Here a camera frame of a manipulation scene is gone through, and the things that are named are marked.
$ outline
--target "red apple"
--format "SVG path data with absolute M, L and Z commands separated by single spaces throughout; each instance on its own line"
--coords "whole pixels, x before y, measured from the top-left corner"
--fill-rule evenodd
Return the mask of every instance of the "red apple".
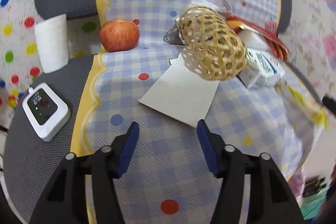
M 127 20 L 106 22 L 100 30 L 100 40 L 108 52 L 120 52 L 134 48 L 140 37 L 137 25 Z

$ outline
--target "gray bolt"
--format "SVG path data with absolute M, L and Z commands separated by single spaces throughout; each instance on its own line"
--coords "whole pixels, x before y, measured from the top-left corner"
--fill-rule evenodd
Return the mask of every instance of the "gray bolt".
M 262 153 L 261 158 L 264 159 L 264 160 L 269 160 L 271 158 L 271 156 L 267 153 Z
M 75 157 L 74 153 L 68 153 L 68 154 L 66 154 L 65 159 L 66 160 L 72 160 L 74 157 Z
M 224 147 L 224 149 L 227 151 L 227 152 L 233 152 L 233 151 L 235 151 L 235 147 L 233 146 L 233 145 L 226 145 L 225 147 Z
M 102 148 L 101 148 L 101 151 L 103 152 L 103 153 L 108 153 L 108 152 L 110 152 L 112 150 L 112 148 L 109 146 L 109 145 L 105 145 L 105 146 L 103 146 Z

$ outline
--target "wicker basket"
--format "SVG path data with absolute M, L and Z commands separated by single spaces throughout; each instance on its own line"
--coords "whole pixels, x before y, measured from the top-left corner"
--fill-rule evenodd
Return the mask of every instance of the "wicker basket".
M 178 29 L 208 79 L 233 78 L 246 66 L 244 43 L 211 8 L 190 7 L 180 16 Z

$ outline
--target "device screen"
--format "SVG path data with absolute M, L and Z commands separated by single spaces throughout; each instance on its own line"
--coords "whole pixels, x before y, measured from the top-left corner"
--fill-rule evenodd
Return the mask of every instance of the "device screen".
M 40 126 L 57 110 L 57 105 L 43 89 L 39 89 L 30 97 L 28 107 Z

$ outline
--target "green dot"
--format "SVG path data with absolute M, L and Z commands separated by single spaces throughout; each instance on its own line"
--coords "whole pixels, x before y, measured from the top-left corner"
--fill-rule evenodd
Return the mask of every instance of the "green dot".
M 14 59 L 14 54 L 13 52 L 9 51 L 9 52 L 6 52 L 6 55 L 5 55 L 5 60 L 7 63 L 10 63 L 12 62 Z
M 82 27 L 82 30 L 84 32 L 93 32 L 95 29 L 97 28 L 97 24 L 90 21 L 90 22 L 86 22 L 83 27 Z

